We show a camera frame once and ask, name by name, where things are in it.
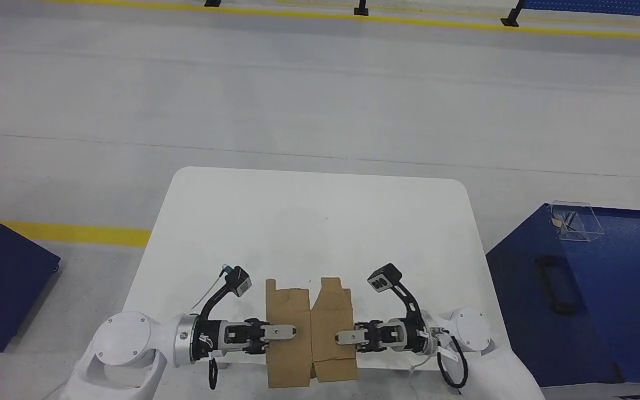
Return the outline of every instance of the brown cardboard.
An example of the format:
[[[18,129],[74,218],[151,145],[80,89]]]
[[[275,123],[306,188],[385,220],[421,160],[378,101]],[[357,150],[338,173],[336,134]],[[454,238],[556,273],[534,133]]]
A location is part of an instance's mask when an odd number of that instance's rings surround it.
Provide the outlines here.
[[[276,290],[276,281],[267,279],[266,301],[269,323],[296,327],[293,339],[273,341],[267,347],[269,387],[307,387],[313,363],[309,290]]]
[[[336,334],[353,329],[351,291],[340,278],[322,278],[322,287],[311,309],[311,346],[318,382],[358,379],[355,346],[339,346]]]

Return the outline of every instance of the white table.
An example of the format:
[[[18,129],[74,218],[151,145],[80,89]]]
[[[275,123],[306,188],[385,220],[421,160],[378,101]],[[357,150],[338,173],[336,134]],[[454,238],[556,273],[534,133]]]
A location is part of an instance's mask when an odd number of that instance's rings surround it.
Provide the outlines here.
[[[494,337],[508,340],[467,192],[445,179],[181,169],[124,310],[169,320],[188,311],[226,263],[242,266],[253,287],[242,298],[228,295],[211,318],[264,318],[267,278],[278,288],[309,288],[313,305],[320,278],[339,276],[356,321],[387,320],[404,316],[402,302],[366,282],[387,262],[422,308],[476,307]],[[410,352],[358,355],[361,368],[408,369],[421,360]],[[232,353],[223,361],[264,357]]]

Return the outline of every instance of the bin handle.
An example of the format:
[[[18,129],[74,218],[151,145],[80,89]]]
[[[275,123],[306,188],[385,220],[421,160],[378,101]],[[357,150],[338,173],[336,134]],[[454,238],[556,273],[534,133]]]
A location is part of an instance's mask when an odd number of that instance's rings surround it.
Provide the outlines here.
[[[578,305],[558,300],[558,296],[556,296],[553,291],[553,287],[551,285],[551,277],[547,273],[547,269],[559,268],[554,260],[555,257],[553,256],[542,256],[536,258],[535,260],[536,267],[538,268],[540,276],[542,277],[542,286],[544,288],[547,299],[549,300],[549,306],[551,310],[558,315],[564,315],[567,317],[576,315],[578,313]]]

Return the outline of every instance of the floor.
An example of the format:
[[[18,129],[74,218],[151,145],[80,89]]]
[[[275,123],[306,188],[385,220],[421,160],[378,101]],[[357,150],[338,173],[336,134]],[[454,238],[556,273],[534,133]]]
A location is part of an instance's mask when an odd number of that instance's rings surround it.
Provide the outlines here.
[[[151,229],[187,165],[457,179],[486,250],[543,202],[640,207],[637,41],[3,0],[0,59],[4,220]],[[57,398],[142,255],[43,245],[63,265],[0,355],[7,400]],[[364,381],[296,395],[388,397]]]

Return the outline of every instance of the silver metal ring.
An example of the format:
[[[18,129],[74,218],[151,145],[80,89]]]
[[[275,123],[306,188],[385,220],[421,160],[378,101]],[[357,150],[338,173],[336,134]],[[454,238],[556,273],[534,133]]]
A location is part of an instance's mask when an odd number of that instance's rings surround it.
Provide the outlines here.
[[[173,342],[176,366],[195,363],[195,360],[191,356],[191,344],[193,343],[197,320],[197,314],[189,314],[183,316],[178,323],[178,329],[176,330]]]

